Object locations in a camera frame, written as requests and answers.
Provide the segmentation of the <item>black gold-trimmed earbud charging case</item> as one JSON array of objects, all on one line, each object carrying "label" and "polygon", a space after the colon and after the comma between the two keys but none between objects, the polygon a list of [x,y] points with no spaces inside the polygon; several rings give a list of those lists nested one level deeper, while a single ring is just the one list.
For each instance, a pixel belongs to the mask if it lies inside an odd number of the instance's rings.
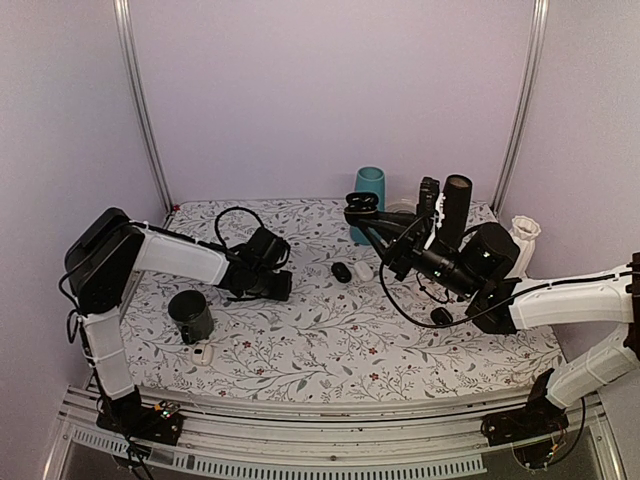
[{"label": "black gold-trimmed earbud charging case", "polygon": [[374,192],[352,192],[345,200],[345,215],[369,215],[378,211],[379,198]]}]

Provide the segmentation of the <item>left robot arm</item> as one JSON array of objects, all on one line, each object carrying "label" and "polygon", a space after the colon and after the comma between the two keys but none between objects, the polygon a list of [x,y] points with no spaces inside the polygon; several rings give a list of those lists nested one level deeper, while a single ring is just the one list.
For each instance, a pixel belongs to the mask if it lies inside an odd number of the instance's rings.
[{"label": "left robot arm", "polygon": [[259,226],[245,243],[229,247],[136,222],[116,207],[106,209],[64,258],[66,281],[80,314],[86,358],[106,397],[111,419],[128,434],[148,426],[148,412],[131,397],[136,386],[120,334],[120,305],[134,271],[196,280],[238,298],[285,301],[292,275],[285,270],[291,247]]}]

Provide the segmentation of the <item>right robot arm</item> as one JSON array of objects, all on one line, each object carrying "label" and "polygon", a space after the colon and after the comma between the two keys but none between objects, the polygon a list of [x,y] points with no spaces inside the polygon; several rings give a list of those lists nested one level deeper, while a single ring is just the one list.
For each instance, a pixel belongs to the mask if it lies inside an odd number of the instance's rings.
[{"label": "right robot arm", "polygon": [[541,375],[517,427],[537,436],[556,412],[639,366],[639,261],[586,277],[510,278],[519,248],[499,224],[467,229],[463,213],[385,213],[348,206],[347,223],[370,240],[383,266],[402,280],[415,270],[469,300],[466,318],[481,331],[512,334],[532,327],[615,322],[605,339],[570,363]]}]

